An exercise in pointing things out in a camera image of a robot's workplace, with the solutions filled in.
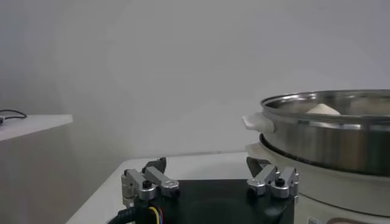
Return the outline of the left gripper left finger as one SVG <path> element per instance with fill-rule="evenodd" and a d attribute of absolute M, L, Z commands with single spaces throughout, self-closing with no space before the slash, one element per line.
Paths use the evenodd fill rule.
<path fill-rule="evenodd" d="M 122 203 L 125 207 L 134 205 L 134 201 L 152 201 L 157 197 L 177 198 L 180 184 L 165 175 L 167 161 L 165 157 L 149 161 L 139 172 L 126 169 L 121 175 Z"/>

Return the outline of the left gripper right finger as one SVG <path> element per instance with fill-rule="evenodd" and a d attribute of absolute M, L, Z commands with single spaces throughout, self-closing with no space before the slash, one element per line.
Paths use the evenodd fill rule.
<path fill-rule="evenodd" d="M 252 175 L 246 183 L 257 197 L 267 192 L 278 199 L 298 196 L 299 173 L 295 167 L 279 169 L 266 159 L 249 156 L 246 163 Z"/>

